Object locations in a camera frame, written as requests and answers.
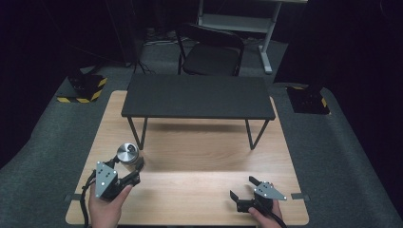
silver cylindrical object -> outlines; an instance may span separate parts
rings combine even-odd
[[[136,166],[136,162],[140,157],[139,147],[132,143],[124,143],[118,148],[117,156],[121,163],[131,170],[135,168],[134,166]]]

gray carpet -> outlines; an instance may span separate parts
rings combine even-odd
[[[275,71],[266,75],[257,45],[248,45],[240,76],[263,77],[274,98],[301,191],[310,199],[303,227],[403,227],[332,93],[322,91],[331,115],[296,114],[284,87],[273,85],[286,47],[271,43]],[[176,74],[178,54],[176,45],[146,46],[142,62],[155,73]],[[94,103],[49,101],[28,143],[0,170],[0,227],[73,227],[65,220],[65,196],[76,188],[110,93],[126,89],[132,72],[133,66],[103,67],[98,74],[107,82]]]

chair seat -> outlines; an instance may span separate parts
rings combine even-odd
[[[197,44],[186,56],[182,69],[188,74],[233,76],[238,58],[233,49]]]

white shelf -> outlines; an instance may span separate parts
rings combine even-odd
[[[199,17],[199,25],[212,29],[266,33],[270,25],[270,18],[251,18],[204,13]]]

chair backrest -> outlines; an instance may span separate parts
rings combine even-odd
[[[208,46],[236,49],[239,52],[239,63],[236,72],[236,75],[238,75],[244,50],[244,43],[237,34],[227,30],[207,28],[190,23],[180,24],[176,27],[175,32],[178,44],[181,48],[181,56],[183,58],[186,58],[182,44],[182,38],[184,37]]]

